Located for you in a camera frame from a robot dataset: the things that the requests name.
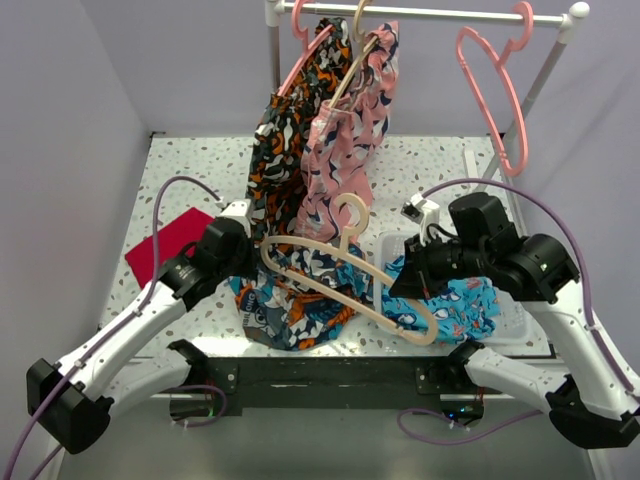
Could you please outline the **blue orange patterned shorts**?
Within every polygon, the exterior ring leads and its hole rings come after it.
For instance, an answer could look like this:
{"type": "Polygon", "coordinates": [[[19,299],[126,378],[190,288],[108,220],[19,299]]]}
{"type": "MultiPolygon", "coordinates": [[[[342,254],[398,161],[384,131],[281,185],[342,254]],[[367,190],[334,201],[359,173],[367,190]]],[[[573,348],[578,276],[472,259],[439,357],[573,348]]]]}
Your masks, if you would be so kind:
{"type": "MultiPolygon", "coordinates": [[[[272,260],[357,302],[373,302],[372,276],[348,262],[303,246],[283,253],[269,248],[272,260]]],[[[256,277],[229,280],[247,338],[284,351],[310,349],[338,337],[356,311],[320,292],[257,263],[256,277]]]]}

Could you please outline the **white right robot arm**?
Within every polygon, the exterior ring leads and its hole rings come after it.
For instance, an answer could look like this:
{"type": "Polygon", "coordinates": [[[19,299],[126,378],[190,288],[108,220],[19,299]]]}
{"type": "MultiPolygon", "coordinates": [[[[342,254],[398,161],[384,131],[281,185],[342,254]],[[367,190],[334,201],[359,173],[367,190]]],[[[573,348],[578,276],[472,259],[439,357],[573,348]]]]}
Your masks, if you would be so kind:
{"type": "Polygon", "coordinates": [[[448,386],[510,395],[547,415],[583,449],[629,446],[639,435],[639,377],[587,303],[587,277],[564,245],[547,234],[521,236],[499,198],[485,192],[453,201],[454,238],[405,241],[405,263],[393,297],[425,299],[454,280],[486,277],[543,328],[568,371],[547,373],[467,340],[448,356],[448,386]]]}

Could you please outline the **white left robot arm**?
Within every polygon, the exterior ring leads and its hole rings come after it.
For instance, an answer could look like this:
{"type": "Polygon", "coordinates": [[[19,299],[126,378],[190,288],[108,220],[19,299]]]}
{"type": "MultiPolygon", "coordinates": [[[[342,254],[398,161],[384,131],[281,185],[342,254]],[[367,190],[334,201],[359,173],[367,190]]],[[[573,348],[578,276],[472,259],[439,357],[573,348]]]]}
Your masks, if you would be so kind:
{"type": "Polygon", "coordinates": [[[216,217],[104,329],[55,363],[37,360],[26,373],[28,413],[67,452],[92,446],[111,421],[107,388],[122,367],[225,280],[252,273],[250,234],[248,220],[216,217]]]}

